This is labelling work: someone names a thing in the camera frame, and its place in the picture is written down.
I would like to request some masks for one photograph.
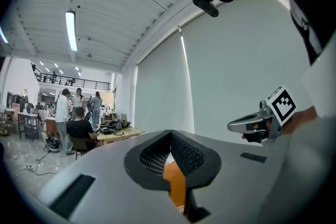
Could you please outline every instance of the wooden table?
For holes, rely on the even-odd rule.
[[[112,142],[116,142],[116,141],[120,141],[120,140],[125,140],[131,137],[135,137],[138,136],[142,133],[144,133],[143,131],[140,131],[138,129],[135,129],[131,126],[126,127],[121,129],[124,134],[123,135],[115,135],[115,134],[99,134],[97,136],[97,140],[100,141],[100,144],[103,145],[107,145],[108,143],[112,143]]]
[[[14,112],[15,112],[15,109],[5,109],[7,124],[9,123],[9,120],[8,120],[9,114],[11,115],[10,116],[11,122],[14,122]]]
[[[28,120],[30,120],[30,126],[26,126],[26,119],[27,123]],[[36,135],[36,138],[38,139],[38,123],[37,123],[37,115],[36,114],[29,114],[29,113],[23,113],[19,112],[17,113],[17,123],[19,127],[19,136],[21,138],[21,133],[25,132],[26,136],[30,136],[30,138],[34,141],[34,135]],[[24,125],[24,130],[20,130],[20,125]]]
[[[111,122],[111,121],[114,121],[115,120],[115,111],[103,111],[103,112],[101,112],[102,113],[102,115],[103,115],[103,118],[102,118],[102,125],[105,125],[105,123],[108,123],[108,122]]]
[[[59,135],[54,117],[46,118],[46,132],[47,136],[57,137]]]

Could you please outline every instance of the tiled floor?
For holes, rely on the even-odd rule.
[[[6,137],[0,136],[0,141],[5,147],[4,163],[12,179],[19,188],[36,196],[42,186],[55,175],[38,176],[24,169],[24,167],[31,165],[34,169],[36,168],[38,161],[35,160],[41,159],[47,153],[43,150],[45,143],[42,139],[32,141],[26,138],[24,134],[20,139],[19,135],[13,132]],[[41,160],[36,173],[44,174],[52,172],[58,174],[74,161],[75,156],[65,155],[60,146],[59,152],[50,152]]]

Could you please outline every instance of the box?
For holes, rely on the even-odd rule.
[[[14,109],[14,121],[17,121],[18,119],[17,113],[20,112],[20,104],[12,103],[12,109]]]

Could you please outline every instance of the white ceiling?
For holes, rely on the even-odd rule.
[[[177,1],[13,0],[1,22],[9,41],[4,47],[17,56],[120,72],[143,35]],[[76,12],[77,53],[69,49],[67,10]]]
[[[43,65],[39,61],[31,61],[32,64],[36,65],[36,68],[41,72],[41,73],[46,73],[46,74],[52,74],[53,71],[59,76],[68,76],[72,78],[80,78],[78,75],[78,72],[81,72],[81,68],[78,68],[78,71],[75,69],[75,67],[68,66],[68,65],[63,65],[62,63],[56,63],[58,68],[56,68],[55,63],[52,62],[46,62],[43,61]]]

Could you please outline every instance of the black slot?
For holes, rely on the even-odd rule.
[[[250,159],[252,161],[260,162],[260,163],[264,163],[267,159],[267,157],[265,157],[265,156],[261,156],[261,155],[257,155],[257,154],[253,154],[253,153],[248,153],[248,152],[244,152],[240,156],[243,157],[243,158]]]
[[[68,218],[82,200],[92,183],[92,176],[80,175],[50,206],[51,210],[64,218]]]

